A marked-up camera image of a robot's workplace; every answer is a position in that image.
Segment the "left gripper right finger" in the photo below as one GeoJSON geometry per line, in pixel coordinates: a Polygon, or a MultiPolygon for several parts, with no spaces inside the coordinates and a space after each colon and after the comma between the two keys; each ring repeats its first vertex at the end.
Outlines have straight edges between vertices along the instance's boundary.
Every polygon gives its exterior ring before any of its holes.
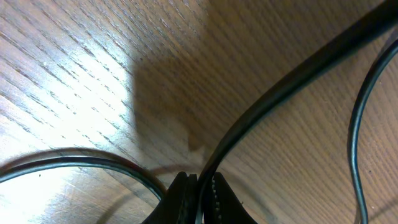
{"type": "Polygon", "coordinates": [[[245,211],[226,179],[216,172],[205,190],[205,223],[256,224],[245,211]]]}

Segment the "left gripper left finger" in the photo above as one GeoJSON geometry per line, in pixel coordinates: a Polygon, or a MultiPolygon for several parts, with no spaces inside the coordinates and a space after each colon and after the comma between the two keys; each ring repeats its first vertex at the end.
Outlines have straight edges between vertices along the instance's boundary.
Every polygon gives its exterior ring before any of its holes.
{"type": "Polygon", "coordinates": [[[194,224],[197,212],[197,175],[179,172],[165,197],[142,224],[194,224]]]}

